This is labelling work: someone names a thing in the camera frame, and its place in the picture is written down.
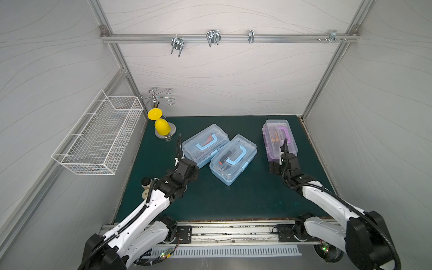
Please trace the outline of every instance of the blue plastic toolbox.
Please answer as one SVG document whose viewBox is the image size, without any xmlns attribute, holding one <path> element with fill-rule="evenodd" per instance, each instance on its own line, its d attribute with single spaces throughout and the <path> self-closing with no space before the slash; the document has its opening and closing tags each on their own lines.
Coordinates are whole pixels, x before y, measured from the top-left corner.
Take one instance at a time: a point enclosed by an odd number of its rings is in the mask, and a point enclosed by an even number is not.
<svg viewBox="0 0 432 270">
<path fill-rule="evenodd" d="M 228 134 L 213 124 L 182 143 L 184 157 L 196 162 L 199 168 L 210 162 L 229 142 Z"/>
<path fill-rule="evenodd" d="M 227 186 L 237 179 L 257 154 L 257 145 L 236 135 L 210 162 L 212 173 Z"/>
</svg>

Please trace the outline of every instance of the metal track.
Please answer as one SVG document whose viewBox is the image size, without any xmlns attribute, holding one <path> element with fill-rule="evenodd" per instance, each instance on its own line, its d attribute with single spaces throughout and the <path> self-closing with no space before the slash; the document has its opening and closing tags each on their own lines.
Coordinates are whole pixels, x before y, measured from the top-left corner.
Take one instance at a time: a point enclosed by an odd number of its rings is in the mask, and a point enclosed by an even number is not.
<svg viewBox="0 0 432 270">
<path fill-rule="evenodd" d="M 249 43 L 248 34 L 221 34 L 219 43 Z M 330 34 L 255 34 L 254 43 L 311 43 L 322 42 L 327 43 Z M 117 44 L 117 43 L 169 43 L 171 44 L 173 38 L 180 38 L 184 43 L 207 43 L 205 34 L 190 34 L 190 35 L 108 35 L 101 37 L 104 43 Z M 360 39 L 358 35 L 350 34 L 337 34 L 337 38 L 346 42 L 357 42 Z"/>
<path fill-rule="evenodd" d="M 325 220 L 337 224 L 334 219 Z M 272 233 L 277 224 L 294 224 L 294 220 L 179 222 L 178 226 L 192 226 L 191 243 L 180 246 L 286 245 L 286 242 L 279 242 L 277 234 Z M 115 226 L 116 224 L 102 226 L 99 235 L 105 234 Z M 293 244 L 311 245 L 319 242 L 297 241 Z"/>
</svg>

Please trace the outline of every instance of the light blue handle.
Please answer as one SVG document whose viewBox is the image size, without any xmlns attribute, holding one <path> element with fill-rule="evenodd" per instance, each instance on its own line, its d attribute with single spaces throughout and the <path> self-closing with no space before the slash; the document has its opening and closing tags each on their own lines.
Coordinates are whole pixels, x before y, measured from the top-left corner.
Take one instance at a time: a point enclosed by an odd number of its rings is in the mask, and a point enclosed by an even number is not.
<svg viewBox="0 0 432 270">
<path fill-rule="evenodd" d="M 214 144 L 217 141 L 217 137 L 215 134 L 212 134 L 213 140 L 211 142 L 209 142 L 208 144 L 201 146 L 200 143 L 197 143 L 197 145 L 195 145 L 199 150 L 204 150 L 208 147 L 210 147 L 212 144 Z"/>
<path fill-rule="evenodd" d="M 234 161 L 230 160 L 229 158 L 226 160 L 226 163 L 229 163 L 231 165 L 236 165 L 245 155 L 246 155 L 246 149 L 243 146 L 239 147 L 243 153 L 241 153 L 241 155 L 238 156 L 238 158 Z"/>
</svg>

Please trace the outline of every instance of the purple handle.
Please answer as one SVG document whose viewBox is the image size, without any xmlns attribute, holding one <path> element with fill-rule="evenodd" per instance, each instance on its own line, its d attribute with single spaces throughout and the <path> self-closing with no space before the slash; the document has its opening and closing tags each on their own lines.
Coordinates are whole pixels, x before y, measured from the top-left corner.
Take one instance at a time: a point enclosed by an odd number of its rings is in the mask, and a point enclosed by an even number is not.
<svg viewBox="0 0 432 270">
<path fill-rule="evenodd" d="M 288 139 L 288 141 L 286 143 L 290 144 L 291 143 L 291 137 L 289 136 L 288 129 L 286 129 L 286 127 L 279 127 L 279 129 L 282 129 L 283 131 L 285 131 L 285 136 Z"/>
</svg>

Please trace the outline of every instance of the purple plastic toolbox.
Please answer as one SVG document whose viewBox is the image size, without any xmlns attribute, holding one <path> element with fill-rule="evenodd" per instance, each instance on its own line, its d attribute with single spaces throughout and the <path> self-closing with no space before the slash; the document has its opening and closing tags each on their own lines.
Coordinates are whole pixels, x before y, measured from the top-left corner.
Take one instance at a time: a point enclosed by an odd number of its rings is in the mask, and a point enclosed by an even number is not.
<svg viewBox="0 0 432 270">
<path fill-rule="evenodd" d="M 288 138 L 288 152 L 297 155 L 299 151 L 287 120 L 267 120 L 263 126 L 263 137 L 268 161 L 279 161 L 280 147 L 285 138 Z"/>
</svg>

